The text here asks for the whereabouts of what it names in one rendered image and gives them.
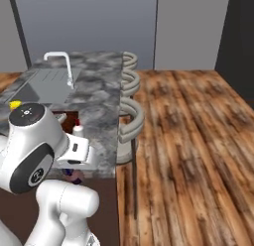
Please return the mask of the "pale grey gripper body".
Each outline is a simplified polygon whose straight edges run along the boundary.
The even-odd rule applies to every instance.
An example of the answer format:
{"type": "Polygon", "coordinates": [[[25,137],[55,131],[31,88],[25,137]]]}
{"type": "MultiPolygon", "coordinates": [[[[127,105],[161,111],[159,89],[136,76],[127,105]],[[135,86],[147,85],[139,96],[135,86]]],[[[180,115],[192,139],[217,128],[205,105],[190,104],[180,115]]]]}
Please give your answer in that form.
{"type": "Polygon", "coordinates": [[[98,168],[99,157],[96,153],[96,150],[93,147],[88,148],[87,157],[84,161],[84,168],[86,170],[94,171],[98,168]]]}

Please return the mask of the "brown counter island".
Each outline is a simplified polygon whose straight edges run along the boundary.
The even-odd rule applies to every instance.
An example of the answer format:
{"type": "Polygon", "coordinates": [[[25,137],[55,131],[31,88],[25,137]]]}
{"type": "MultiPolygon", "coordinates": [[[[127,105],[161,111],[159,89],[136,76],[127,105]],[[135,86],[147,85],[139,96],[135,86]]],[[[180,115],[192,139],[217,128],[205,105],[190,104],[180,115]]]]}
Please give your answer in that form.
{"type": "MultiPolygon", "coordinates": [[[[120,246],[118,228],[117,186],[115,165],[119,121],[120,82],[122,54],[113,52],[70,53],[71,68],[80,68],[75,83],[76,92],[70,95],[66,104],[46,104],[53,111],[78,112],[84,127],[85,137],[95,147],[100,158],[98,169],[84,172],[84,185],[95,189],[100,197],[99,209],[88,219],[91,231],[98,237],[101,246],[120,246]]],[[[64,58],[37,60],[22,75],[6,74],[0,80],[6,87],[0,87],[0,132],[8,134],[8,103],[26,80],[39,68],[66,69],[64,58]]],[[[38,215],[35,190],[14,196],[0,189],[0,217],[4,223],[25,243],[38,215]]]]}

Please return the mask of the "pink and blue drink can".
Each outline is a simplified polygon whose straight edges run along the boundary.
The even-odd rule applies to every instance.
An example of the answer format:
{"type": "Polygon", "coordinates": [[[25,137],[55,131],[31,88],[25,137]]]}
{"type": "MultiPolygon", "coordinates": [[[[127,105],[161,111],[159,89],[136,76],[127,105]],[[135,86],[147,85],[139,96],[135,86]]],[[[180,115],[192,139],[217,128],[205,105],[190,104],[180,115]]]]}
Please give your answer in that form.
{"type": "Polygon", "coordinates": [[[80,185],[83,181],[83,173],[79,170],[63,169],[63,177],[74,185],[80,185]]]}

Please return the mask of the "grey steel sink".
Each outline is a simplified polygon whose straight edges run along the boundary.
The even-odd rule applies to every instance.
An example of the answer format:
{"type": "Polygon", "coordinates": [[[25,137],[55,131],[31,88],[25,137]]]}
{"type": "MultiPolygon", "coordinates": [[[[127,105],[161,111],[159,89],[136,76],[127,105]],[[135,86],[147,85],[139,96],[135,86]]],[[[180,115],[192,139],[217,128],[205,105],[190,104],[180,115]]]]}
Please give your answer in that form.
{"type": "Polygon", "coordinates": [[[67,79],[66,68],[37,68],[9,100],[63,104],[74,93],[67,79]]]}

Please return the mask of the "beige bar stool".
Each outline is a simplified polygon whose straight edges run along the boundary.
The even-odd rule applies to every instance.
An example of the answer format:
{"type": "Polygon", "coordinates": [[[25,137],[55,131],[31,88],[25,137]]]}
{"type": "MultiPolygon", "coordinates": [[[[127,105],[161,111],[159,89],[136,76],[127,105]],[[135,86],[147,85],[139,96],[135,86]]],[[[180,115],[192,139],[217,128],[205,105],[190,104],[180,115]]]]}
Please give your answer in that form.
{"type": "Polygon", "coordinates": [[[138,57],[130,52],[123,53],[123,69],[133,70],[137,67],[138,57]]]}
{"type": "Polygon", "coordinates": [[[134,99],[127,97],[120,98],[120,115],[130,116],[131,121],[127,124],[119,124],[117,164],[124,165],[129,162],[132,163],[134,218],[137,218],[137,137],[142,132],[145,115],[141,105],[134,99]]]}
{"type": "Polygon", "coordinates": [[[121,95],[123,97],[133,96],[140,87],[139,74],[131,69],[122,70],[121,95]]]}

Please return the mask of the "white bottle with red cap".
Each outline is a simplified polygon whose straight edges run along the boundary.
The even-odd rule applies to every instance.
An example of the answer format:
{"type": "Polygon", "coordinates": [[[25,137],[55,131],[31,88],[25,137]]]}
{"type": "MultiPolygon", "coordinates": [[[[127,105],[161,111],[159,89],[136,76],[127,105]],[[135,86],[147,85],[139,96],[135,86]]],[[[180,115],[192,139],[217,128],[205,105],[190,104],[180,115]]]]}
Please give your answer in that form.
{"type": "Polygon", "coordinates": [[[77,137],[83,137],[83,126],[80,124],[80,120],[76,119],[72,128],[72,135],[77,137]]]}

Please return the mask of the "white sink tap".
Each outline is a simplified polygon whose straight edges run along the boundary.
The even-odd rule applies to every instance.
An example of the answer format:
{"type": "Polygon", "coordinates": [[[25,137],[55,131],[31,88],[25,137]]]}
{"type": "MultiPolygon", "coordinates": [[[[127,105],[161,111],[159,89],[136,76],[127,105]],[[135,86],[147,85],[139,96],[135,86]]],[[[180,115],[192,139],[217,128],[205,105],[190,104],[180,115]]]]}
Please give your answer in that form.
{"type": "Polygon", "coordinates": [[[66,68],[67,68],[67,85],[74,89],[74,80],[72,76],[72,71],[70,67],[69,56],[66,52],[47,52],[44,54],[44,61],[47,61],[50,57],[63,57],[65,58],[66,68]]]}

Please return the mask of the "black tall cabinet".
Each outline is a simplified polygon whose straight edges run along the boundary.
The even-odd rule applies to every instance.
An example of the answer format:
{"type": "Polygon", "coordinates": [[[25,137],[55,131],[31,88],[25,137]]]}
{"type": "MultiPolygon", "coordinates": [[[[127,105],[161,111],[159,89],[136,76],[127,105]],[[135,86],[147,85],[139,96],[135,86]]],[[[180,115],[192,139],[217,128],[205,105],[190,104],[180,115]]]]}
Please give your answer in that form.
{"type": "Polygon", "coordinates": [[[254,0],[229,0],[215,70],[254,109],[254,0]]]}

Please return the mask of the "yellow lemon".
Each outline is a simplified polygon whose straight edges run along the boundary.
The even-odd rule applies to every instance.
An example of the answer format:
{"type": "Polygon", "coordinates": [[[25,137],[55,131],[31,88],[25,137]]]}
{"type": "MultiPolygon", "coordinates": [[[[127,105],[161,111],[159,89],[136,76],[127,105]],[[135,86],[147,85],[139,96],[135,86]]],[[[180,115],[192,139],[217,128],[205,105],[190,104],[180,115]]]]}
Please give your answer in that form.
{"type": "Polygon", "coordinates": [[[22,104],[20,100],[14,100],[9,103],[10,110],[14,110],[22,104]]]}

